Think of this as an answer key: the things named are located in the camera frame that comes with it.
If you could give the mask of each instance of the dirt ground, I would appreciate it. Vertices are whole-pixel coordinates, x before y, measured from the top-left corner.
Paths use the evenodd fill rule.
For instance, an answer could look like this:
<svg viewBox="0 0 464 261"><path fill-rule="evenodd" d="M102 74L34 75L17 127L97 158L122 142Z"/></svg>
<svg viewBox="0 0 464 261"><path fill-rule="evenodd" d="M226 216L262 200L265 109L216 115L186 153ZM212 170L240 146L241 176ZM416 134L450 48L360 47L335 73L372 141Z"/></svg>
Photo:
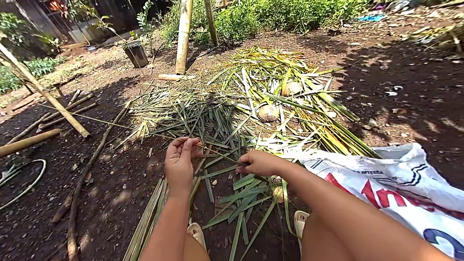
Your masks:
<svg viewBox="0 0 464 261"><path fill-rule="evenodd" d="M424 26L445 26L453 23L456 14L464 7L438 9L439 16L428 16L434 10L421 7L413 15L389 16L382 22L353 23L340 30L319 30L307 35L283 32L260 33L236 47L276 47L302 51L309 63L322 68L359 63L334 73L332 90L345 90L337 99L356 113L361 121L344 121L357 136L368 145L387 146L420 143L428 154L429 163L451 185L464 189L464 57L453 50L425 49L424 46L401 41L403 34ZM60 101L65 104L76 89L83 91L81 97L93 93L99 105L85 115L111 121L121 105L137 96L141 83L155 78L158 73L173 73L175 49L162 51L154 61L153 74L150 68L134 69L119 47L101 48L95 53L82 49L69 50L68 62L57 71L41 79L44 84L58 87L63 93ZM191 46L190 57L198 56L205 46ZM210 78L220 59L232 53L225 47L211 54L192 59L188 73ZM154 80L157 85L177 84ZM397 96L388 96L401 86ZM0 97L0 102L24 97L20 89ZM1 109L0 144L36 121L49 109L38 103L16 111L11 109L16 102ZM374 119L377 127L367 126ZM45 159L47 169L40 182L18 202L1 211L0 260L66 260L63 247L66 240L67 215L58 224L50 219L74 187L79 172L85 167L106 130L103 123L77 117L92 134L82 140L67 123L55 127L64 131L47 142L0 160L0 170L5 170L13 160L22 162ZM130 125L128 119L121 124ZM115 127L109 143L102 151L91 170L91 182L85 185L80 197L77 215L77 231L80 240L81 260L120 260L125 254L133 232L148 203L159 178L163 177L164 151L158 151L162 140L151 139L143 144L126 141L114 149L129 134ZM157 153L148 157L154 148ZM219 162L215 169L223 168ZM25 189L37 176L40 165L31 165L0 190L0 204L8 202ZM232 181L228 173L218 176L213 187L215 196L232 193ZM291 194L291 213L295 209L308 210L307 206ZM195 198L193 222L204 225L214 215L214 205L208 200L204 183ZM257 208L253 219L247 224L254 233L266 206ZM220 223L206 229L205 240L212 260L227 260L230 253L235 223ZM238 244L237 254L245 247ZM296 238L289 234L285 218L280 219L273 211L246 256L246 260L299 260Z"/></svg>

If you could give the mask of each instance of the bamboo segment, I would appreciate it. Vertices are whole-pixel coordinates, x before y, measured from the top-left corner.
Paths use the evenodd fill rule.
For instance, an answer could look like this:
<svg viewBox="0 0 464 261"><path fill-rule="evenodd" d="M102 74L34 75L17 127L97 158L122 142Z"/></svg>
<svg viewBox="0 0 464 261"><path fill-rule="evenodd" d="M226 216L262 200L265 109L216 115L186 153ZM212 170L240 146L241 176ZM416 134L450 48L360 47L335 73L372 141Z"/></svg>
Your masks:
<svg viewBox="0 0 464 261"><path fill-rule="evenodd" d="M93 95L93 94L89 94L89 95L85 96L84 98L78 100L77 102L74 102L74 103L72 103L71 105L67 106L65 109L66 109L66 110L73 109L73 108L77 107L78 105L80 105L80 104L82 104L82 103L84 103L84 102L90 100L92 97L94 97L94 95ZM55 118L55 117L58 116L58 115L59 115L59 111L57 111L57 112L51 114L50 116L48 116L47 118L45 118L42 122L50 121L51 119Z"/></svg>
<svg viewBox="0 0 464 261"><path fill-rule="evenodd" d="M177 74L158 74L158 79L166 81L190 80L195 78L194 75L177 75Z"/></svg>
<svg viewBox="0 0 464 261"><path fill-rule="evenodd" d="M62 129L54 129L51 131L44 132L42 134L38 134L8 145L4 145L0 147L0 158L3 158L5 156L8 156L12 153L21 151L25 148L29 148L32 145L35 145L37 143L43 142L44 140L51 138L53 136L58 135Z"/></svg>
<svg viewBox="0 0 464 261"><path fill-rule="evenodd" d="M211 9L211 2L210 0L205 1L205 11L206 11L206 19L208 20L208 28L209 34L211 36L211 42L213 46L218 46L218 36L216 35L216 27L214 27L214 16L213 11Z"/></svg>
<svg viewBox="0 0 464 261"><path fill-rule="evenodd" d="M24 76L32 83L31 87L36 91L42 94L47 98L50 103L58 109L58 111L63 115L64 118L82 135L86 138L90 133L53 97L48 91L44 91L43 86L40 82L29 72L29 70L22 65L18 60L13 56L13 54L8 51L3 44L0 43L0 51L8 58L10 61L24 74Z"/></svg>
<svg viewBox="0 0 464 261"><path fill-rule="evenodd" d="M38 119L36 122L34 122L31 126L27 127L27 129L23 130L20 134L18 134L16 137L12 138L8 143L8 144L11 144L13 142L16 142L16 141L19 141L19 139L21 139L24 135L26 135L27 133L29 133L30 131L32 131L32 129L34 129L35 127L37 127L37 125L39 125L39 123L41 123L46 117L50 116L50 113L47 112L46 114L44 114L42 117L40 117L40 119Z"/></svg>
<svg viewBox="0 0 464 261"><path fill-rule="evenodd" d="M71 100L69 100L68 102L68 106L73 104L76 100L77 100L77 97L79 96L79 94L81 94L81 90L77 90L74 95L72 96Z"/></svg>
<svg viewBox="0 0 464 261"><path fill-rule="evenodd" d="M84 111L88 111L88 110L90 110L91 108L93 108L93 107L95 107L97 105L98 105L97 103L92 103L92 104L90 104L90 105L88 105L88 106L86 106L86 107L84 107L82 109L79 109L79 110L75 111L74 113L81 113L81 112L84 112ZM46 128L48 128L48 127L50 127L52 125L55 125L57 123L60 123L60 122L62 122L64 120L65 120L65 118L62 117L62 118L56 119L56 120L54 120L52 122L49 122L47 124L39 124L39 127L37 128L36 132L41 132L42 130L45 130Z"/></svg>
<svg viewBox="0 0 464 261"><path fill-rule="evenodd" d="M179 20L179 40L177 43L177 58L175 72L185 73L188 53L188 36L190 34L190 21L192 20L193 0L181 0Z"/></svg>

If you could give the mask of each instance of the white sandal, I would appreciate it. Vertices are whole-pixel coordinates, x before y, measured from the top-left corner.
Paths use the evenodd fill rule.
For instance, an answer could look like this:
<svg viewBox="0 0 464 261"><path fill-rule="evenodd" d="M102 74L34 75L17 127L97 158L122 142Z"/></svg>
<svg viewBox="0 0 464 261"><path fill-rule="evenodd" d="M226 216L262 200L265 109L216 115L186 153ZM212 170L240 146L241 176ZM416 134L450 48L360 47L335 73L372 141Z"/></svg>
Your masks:
<svg viewBox="0 0 464 261"><path fill-rule="evenodd" d="M309 217L309 214L301 210L297 210L295 214L293 215L293 224L295 225L296 237L298 238L298 245L300 246L300 254L301 254L301 238L303 238L304 223L306 222L306 219L308 217Z"/></svg>
<svg viewBox="0 0 464 261"><path fill-rule="evenodd" d="M201 230L201 226L198 223L192 223L188 226L187 232L205 248L205 251L207 251L205 236L203 235L203 230Z"/></svg>

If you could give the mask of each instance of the bucket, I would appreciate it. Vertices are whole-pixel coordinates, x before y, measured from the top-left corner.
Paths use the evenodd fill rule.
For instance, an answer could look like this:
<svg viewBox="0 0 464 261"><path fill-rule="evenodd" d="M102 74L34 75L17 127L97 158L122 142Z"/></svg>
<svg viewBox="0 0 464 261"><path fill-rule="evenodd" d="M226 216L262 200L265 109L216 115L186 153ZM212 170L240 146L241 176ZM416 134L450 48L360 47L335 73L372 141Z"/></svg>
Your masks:
<svg viewBox="0 0 464 261"><path fill-rule="evenodd" d="M134 65L135 68L144 67L148 64L147 56L143 50L142 44L140 41L135 40L127 43L127 47L125 45L122 46L124 51L126 52L127 57L129 57L130 61Z"/></svg>

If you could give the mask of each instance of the bamboo stick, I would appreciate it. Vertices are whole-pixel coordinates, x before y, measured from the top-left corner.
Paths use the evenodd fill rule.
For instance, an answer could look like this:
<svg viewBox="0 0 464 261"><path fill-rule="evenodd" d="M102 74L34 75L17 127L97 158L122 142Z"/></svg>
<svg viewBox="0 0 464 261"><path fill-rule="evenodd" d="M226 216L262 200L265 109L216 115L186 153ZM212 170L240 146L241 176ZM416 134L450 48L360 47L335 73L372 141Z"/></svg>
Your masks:
<svg viewBox="0 0 464 261"><path fill-rule="evenodd" d="M73 109L73 108L77 107L78 105L80 105L80 104L82 104L82 103L84 103L84 102L90 100L92 97L94 97L94 95L93 95L93 94L89 94L89 95L85 96L84 98L78 100L77 102L74 102L74 103L72 103L71 105L67 106L65 109L66 109L66 110ZM55 117L58 116L59 114L60 114L60 112L57 111L57 112L51 114L50 116L48 116L47 118L45 118L42 122L50 121L51 119L55 118Z"/></svg>
<svg viewBox="0 0 464 261"><path fill-rule="evenodd" d="M113 120L113 123L108 126L105 133L103 134L102 140L98 145L97 149L94 151L92 158L90 158L89 162L85 166L84 171L82 172L81 176L76 182L76 188L74 189L74 194L72 196L71 201L71 213L69 214L69 225L68 225L68 256L70 261L78 261L79 254L77 252L77 233L76 233L76 215L77 215L77 205L79 203L79 194L81 192L82 185L85 180L85 176L89 173L90 169L93 166L93 163L98 158L101 150L105 146L106 139L110 134L111 129L113 128L114 124L118 123L127 109L129 108L130 101L126 103L123 109L119 112L116 118Z"/></svg>
<svg viewBox="0 0 464 261"><path fill-rule="evenodd" d="M211 1L205 1L206 19L208 20L209 35L213 46L218 46L218 36L216 35L216 27L214 26L213 10L211 9Z"/></svg>
<svg viewBox="0 0 464 261"><path fill-rule="evenodd" d="M88 110L90 110L91 108L93 108L93 107L95 107L97 105L98 105L98 103L92 103L92 104L90 104L90 105L88 105L88 106L86 106L84 108L81 108L81 109L75 111L74 113L81 113L81 112L84 112L84 111L88 111ZM56 120L54 120L52 122L49 122L47 124L39 124L39 127L37 128L36 133L41 132L41 131L45 130L46 128L48 128L48 127L50 127L52 125L55 125L57 123L60 123L60 122L62 122L64 120L65 120L65 118L61 117L61 118L56 119Z"/></svg>
<svg viewBox="0 0 464 261"><path fill-rule="evenodd" d="M166 81L180 81L180 80L190 80L195 78L193 75L177 75L177 74L158 74L158 79Z"/></svg>
<svg viewBox="0 0 464 261"><path fill-rule="evenodd" d="M82 137L86 138L90 133L53 97L48 91L44 91L43 86L40 82L29 72L29 70L22 65L13 54L7 50L3 44L0 43L0 51L24 74L24 76L32 83L31 87L47 98L50 103L58 109L58 111L66 118L66 120L81 134Z"/></svg>
<svg viewBox="0 0 464 261"><path fill-rule="evenodd" d="M187 65L188 36L190 34L190 21L192 20L193 0L181 0L180 20L179 20L179 39L177 42L177 58L175 72L184 74Z"/></svg>
<svg viewBox="0 0 464 261"><path fill-rule="evenodd" d="M68 106L71 105L73 102L77 100L77 97L81 94L81 90L77 90L74 95L72 96L71 100L68 102Z"/></svg>
<svg viewBox="0 0 464 261"><path fill-rule="evenodd" d="M35 127L37 127L37 125L39 125L39 123L41 123L46 117L50 116L51 113L47 112L46 114L44 114L42 117L40 117L40 119L38 119L36 122L34 122L31 126L27 127L27 129L23 130L20 134L18 134L16 137L12 138L8 143L8 144L11 144L13 142L16 142L16 141L19 141L19 139L21 139L24 135L26 135L27 133L29 133L30 131L32 131L32 129L34 129Z"/></svg>
<svg viewBox="0 0 464 261"><path fill-rule="evenodd" d="M21 151L25 148L29 148L32 145L35 145L37 143L43 142L44 140L51 138L53 136L58 135L62 129L54 129L51 131L44 132L42 134L38 134L8 145L4 145L0 147L0 158L3 158L5 156L8 156L12 153Z"/></svg>

